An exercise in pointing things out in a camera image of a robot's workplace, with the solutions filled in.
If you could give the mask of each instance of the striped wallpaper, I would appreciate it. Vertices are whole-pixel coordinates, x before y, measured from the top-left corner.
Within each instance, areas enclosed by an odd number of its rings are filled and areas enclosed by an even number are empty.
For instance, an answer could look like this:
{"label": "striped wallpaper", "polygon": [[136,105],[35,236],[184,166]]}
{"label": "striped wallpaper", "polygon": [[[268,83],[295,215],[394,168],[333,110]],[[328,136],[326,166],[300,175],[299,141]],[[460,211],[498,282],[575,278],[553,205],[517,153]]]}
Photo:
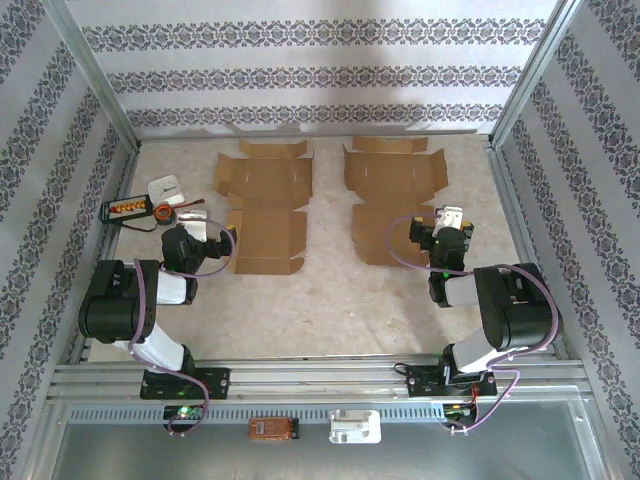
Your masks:
{"label": "striped wallpaper", "polygon": [[129,150],[37,0],[0,0],[0,479],[21,478]]}
{"label": "striped wallpaper", "polygon": [[640,1],[585,1],[503,154],[621,478],[640,478]]}
{"label": "striped wallpaper", "polygon": [[488,133],[554,4],[69,2],[142,138]]}

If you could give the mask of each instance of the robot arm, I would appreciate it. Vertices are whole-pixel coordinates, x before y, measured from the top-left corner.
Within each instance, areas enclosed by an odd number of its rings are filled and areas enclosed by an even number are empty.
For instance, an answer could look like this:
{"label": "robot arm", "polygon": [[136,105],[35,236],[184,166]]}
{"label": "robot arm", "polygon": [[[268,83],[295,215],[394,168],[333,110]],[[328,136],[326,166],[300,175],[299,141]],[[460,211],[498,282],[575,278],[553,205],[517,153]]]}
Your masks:
{"label": "robot arm", "polygon": [[[235,229],[231,230],[236,241]],[[162,234],[164,268],[167,271],[193,274],[206,257],[221,258],[231,254],[231,239],[225,232],[220,240],[202,242],[189,234],[183,225]],[[189,349],[172,340],[156,324],[157,305],[190,305],[198,290],[195,278],[183,278],[161,269],[157,260],[141,260],[145,285],[146,310],[144,328],[133,347],[138,357],[152,365],[186,375],[195,375]],[[78,315],[78,326],[87,338],[129,351],[140,315],[140,290],[133,265],[120,260],[98,262]]]}
{"label": "robot arm", "polygon": [[[472,234],[473,225],[462,221],[462,209],[445,207],[438,211],[435,226],[414,219],[409,239],[429,252],[431,268],[462,272]],[[535,264],[515,267],[544,285]],[[515,271],[498,266],[476,268],[460,276],[432,271],[429,294],[442,308],[477,305],[482,328],[465,340],[448,345],[437,369],[424,368],[413,377],[413,384],[409,382],[410,393],[413,388],[434,396],[433,386],[438,385],[440,389],[435,390],[446,396],[466,392],[471,384],[477,384],[484,387],[481,392],[495,395],[495,385],[488,375],[490,362],[505,353],[538,345],[551,331],[552,313],[546,298],[529,278]]]}

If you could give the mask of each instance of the black mounting plate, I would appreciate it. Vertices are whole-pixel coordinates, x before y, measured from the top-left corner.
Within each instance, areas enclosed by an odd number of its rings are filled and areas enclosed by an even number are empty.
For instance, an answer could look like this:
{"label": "black mounting plate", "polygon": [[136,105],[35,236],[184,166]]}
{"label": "black mounting plate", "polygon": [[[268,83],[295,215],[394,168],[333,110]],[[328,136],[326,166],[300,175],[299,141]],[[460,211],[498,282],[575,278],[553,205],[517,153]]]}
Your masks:
{"label": "black mounting plate", "polygon": [[[211,400],[226,400],[231,370],[228,368],[197,368],[194,377],[207,386]],[[144,371],[140,386],[142,400],[202,400],[202,389],[196,384],[173,375]]]}
{"label": "black mounting plate", "polygon": [[[476,380],[473,384],[478,389],[479,397],[495,397],[498,394],[493,373],[488,372]],[[406,384],[409,398],[472,395],[472,383],[443,385],[441,370],[437,365],[411,365],[411,374],[407,376]]]}

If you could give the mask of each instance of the cardboard box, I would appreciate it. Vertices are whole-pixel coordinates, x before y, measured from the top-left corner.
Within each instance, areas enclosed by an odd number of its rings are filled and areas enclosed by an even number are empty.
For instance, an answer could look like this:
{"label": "cardboard box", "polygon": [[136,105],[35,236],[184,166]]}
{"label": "cardboard box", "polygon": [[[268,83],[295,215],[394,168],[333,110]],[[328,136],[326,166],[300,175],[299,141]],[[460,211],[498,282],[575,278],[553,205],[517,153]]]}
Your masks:
{"label": "cardboard box", "polygon": [[307,142],[293,145],[240,141],[248,158],[220,154],[214,188],[235,208],[228,217],[238,233],[238,274],[291,275],[302,268],[307,214],[294,210],[309,203],[312,159],[299,158]]}
{"label": "cardboard box", "polygon": [[[435,198],[448,184],[444,150],[418,154],[427,148],[427,138],[387,139],[354,137],[353,148],[344,148],[344,181],[366,204],[353,207],[351,237],[358,257],[369,265],[402,266],[385,244],[389,225],[410,214],[433,214],[421,205]],[[426,224],[434,219],[425,217]],[[411,263],[427,265],[429,257],[409,241],[409,219],[391,232],[394,251]]]}

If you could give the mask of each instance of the speckled floor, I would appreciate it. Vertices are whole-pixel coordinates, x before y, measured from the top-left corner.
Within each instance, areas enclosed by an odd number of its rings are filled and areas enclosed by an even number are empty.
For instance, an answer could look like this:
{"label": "speckled floor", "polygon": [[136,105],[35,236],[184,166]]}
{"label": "speckled floor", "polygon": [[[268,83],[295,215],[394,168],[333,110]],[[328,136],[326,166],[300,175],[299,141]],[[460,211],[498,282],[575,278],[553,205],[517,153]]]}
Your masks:
{"label": "speckled floor", "polygon": [[[269,142],[296,142],[270,139]],[[427,273],[369,266],[351,241],[351,208],[360,203],[343,182],[342,144],[350,137],[309,139],[314,150],[306,263],[292,276],[224,273],[200,281],[191,306],[160,306],[157,321],[195,358],[439,353],[480,326],[475,307],[440,309],[427,291]],[[463,207],[475,224],[467,268],[515,263],[517,256],[478,136],[434,136],[429,152],[446,149],[449,187],[431,202]],[[214,192],[219,152],[240,155],[232,139],[143,144],[132,194],[149,181],[177,175],[187,200],[204,197],[211,218],[226,219],[226,199]],[[162,258],[160,234],[123,230],[116,258]],[[215,267],[207,260],[201,272]],[[129,360],[93,344],[91,361]]]}

